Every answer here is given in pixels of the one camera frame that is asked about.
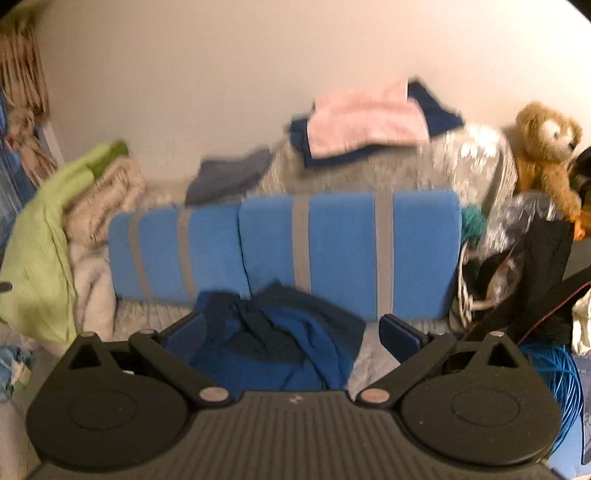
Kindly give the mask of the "blue fleece zip jacket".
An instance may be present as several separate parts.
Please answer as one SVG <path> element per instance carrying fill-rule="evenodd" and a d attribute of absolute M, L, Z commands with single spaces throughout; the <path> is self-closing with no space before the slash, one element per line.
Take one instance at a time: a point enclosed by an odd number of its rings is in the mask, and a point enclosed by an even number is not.
<path fill-rule="evenodd" d="M 205 292 L 197 310 L 204 341 L 189 365 L 235 397 L 344 389 L 366 329 L 341 307 L 279 283 L 249 299 Z"/>

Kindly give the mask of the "grey quilted bed cover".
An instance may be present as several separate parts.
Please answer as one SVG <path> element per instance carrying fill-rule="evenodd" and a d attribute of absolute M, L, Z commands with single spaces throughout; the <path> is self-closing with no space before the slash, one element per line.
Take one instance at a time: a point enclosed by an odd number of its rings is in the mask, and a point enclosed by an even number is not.
<path fill-rule="evenodd" d="M 114 317 L 113 339 L 126 340 L 132 333 L 144 328 L 162 331 L 189 312 L 190 307 L 175 304 L 119 300 Z M 379 322 L 368 322 L 360 353 L 346 384 L 349 397 L 355 399 L 363 389 L 399 365 L 400 362 L 380 342 Z"/>

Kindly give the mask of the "left blue striped pillow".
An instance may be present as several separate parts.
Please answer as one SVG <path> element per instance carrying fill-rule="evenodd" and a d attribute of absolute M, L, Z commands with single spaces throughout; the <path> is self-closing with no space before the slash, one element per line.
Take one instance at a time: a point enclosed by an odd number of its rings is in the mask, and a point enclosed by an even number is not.
<path fill-rule="evenodd" d="M 249 295 L 238 203 L 121 213 L 108 254 L 117 297 L 193 305 L 204 291 Z"/>

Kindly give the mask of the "blue striped pillow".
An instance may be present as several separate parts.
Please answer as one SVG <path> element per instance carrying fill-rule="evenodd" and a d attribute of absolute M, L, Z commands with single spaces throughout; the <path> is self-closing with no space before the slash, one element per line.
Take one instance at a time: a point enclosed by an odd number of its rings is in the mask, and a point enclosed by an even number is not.
<path fill-rule="evenodd" d="M 193 305 L 204 291 L 249 295 L 238 203 L 121 213 L 108 254 L 117 297 Z"/>
<path fill-rule="evenodd" d="M 252 291 L 274 282 L 365 320 L 439 320 L 461 243 L 450 190 L 252 197 L 238 225 Z"/>

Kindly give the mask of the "right blue striped pillow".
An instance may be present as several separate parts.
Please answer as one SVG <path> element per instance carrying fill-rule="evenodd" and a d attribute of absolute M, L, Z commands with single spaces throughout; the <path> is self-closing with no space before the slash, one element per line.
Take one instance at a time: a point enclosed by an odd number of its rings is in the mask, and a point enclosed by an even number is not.
<path fill-rule="evenodd" d="M 365 320 L 439 320 L 461 243 L 450 190 L 252 197 L 238 225 L 252 291 L 274 282 Z"/>

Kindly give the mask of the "green blanket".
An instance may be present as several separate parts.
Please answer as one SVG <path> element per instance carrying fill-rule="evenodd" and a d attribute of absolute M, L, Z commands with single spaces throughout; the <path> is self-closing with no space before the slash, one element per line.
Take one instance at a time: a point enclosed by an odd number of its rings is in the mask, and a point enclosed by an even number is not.
<path fill-rule="evenodd" d="M 127 153 L 126 143 L 117 140 L 60 166 L 17 216 L 1 266 L 1 279 L 12 284 L 1 295 L 1 320 L 13 330 L 50 342 L 69 343 L 76 336 L 76 292 L 63 214 L 71 200 Z"/>

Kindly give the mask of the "dark grey garment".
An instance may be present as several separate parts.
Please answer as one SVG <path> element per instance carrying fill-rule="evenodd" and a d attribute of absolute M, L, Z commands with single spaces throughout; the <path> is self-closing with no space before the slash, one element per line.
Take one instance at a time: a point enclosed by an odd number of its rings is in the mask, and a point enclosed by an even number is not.
<path fill-rule="evenodd" d="M 245 157 L 206 157 L 187 187 L 184 204 L 198 206 L 243 195 L 259 184 L 272 162 L 269 147 L 256 149 Z"/>

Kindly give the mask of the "beige fluffy blanket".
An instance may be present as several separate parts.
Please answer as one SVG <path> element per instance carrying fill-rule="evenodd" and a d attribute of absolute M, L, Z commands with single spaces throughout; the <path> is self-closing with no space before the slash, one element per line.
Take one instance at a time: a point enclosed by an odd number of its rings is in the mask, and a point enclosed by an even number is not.
<path fill-rule="evenodd" d="M 92 331 L 103 341 L 114 335 L 116 297 L 108 257 L 111 220 L 135 208 L 146 188 L 139 164 L 114 160 L 97 180 L 75 198 L 64 220 L 76 300 L 76 331 Z"/>

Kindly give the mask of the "grey patterned blanket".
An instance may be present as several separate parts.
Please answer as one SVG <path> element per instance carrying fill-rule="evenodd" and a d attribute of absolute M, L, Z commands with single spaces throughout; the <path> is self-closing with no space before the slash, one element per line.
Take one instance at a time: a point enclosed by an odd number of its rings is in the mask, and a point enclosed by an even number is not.
<path fill-rule="evenodd" d="M 351 164 L 322 169 L 305 168 L 288 140 L 270 151 L 273 162 L 256 187 L 209 204 L 263 195 L 451 189 L 462 205 L 490 213 L 512 196 L 518 178 L 506 136 L 474 123 L 418 147 L 389 147 Z M 139 209 L 185 205 L 193 179 L 150 184 Z"/>

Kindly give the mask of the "navy folded cloth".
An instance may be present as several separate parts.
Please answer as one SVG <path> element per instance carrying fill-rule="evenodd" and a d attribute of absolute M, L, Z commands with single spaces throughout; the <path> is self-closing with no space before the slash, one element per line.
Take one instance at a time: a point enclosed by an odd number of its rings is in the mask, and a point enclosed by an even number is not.
<path fill-rule="evenodd" d="M 407 82 L 409 97 L 419 103 L 425 114 L 430 133 L 430 140 L 428 142 L 464 125 L 464 119 L 459 114 L 444 107 L 421 80 L 414 79 Z M 367 146 L 346 154 L 318 159 L 311 156 L 310 146 L 308 145 L 307 126 L 312 110 L 308 116 L 300 118 L 294 117 L 294 119 L 291 120 L 290 125 L 287 127 L 287 136 L 288 141 L 290 141 L 290 146 L 294 148 L 295 152 L 301 154 L 304 161 L 304 167 L 308 169 L 322 169 L 351 164 L 389 147 L 418 147 L 428 143 L 426 142 L 413 146 Z"/>

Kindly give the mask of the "pink folded towel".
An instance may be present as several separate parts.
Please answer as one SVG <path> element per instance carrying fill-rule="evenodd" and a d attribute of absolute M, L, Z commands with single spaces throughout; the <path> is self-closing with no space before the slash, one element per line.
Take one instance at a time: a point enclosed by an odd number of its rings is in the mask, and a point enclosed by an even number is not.
<path fill-rule="evenodd" d="M 334 157 L 367 146 L 413 146 L 430 140 L 425 114 L 409 97 L 408 82 L 325 94 L 308 119 L 311 156 Z"/>

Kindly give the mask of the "brown teddy bear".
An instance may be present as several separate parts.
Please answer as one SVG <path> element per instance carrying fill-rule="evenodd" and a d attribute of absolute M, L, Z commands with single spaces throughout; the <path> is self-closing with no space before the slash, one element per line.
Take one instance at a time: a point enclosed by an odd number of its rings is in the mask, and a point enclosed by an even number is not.
<path fill-rule="evenodd" d="M 582 127 L 573 118 L 532 101 L 516 116 L 520 148 L 515 154 L 519 189 L 541 190 L 574 226 L 574 239 L 586 232 L 581 224 L 582 202 L 571 188 L 568 166 L 582 140 Z"/>

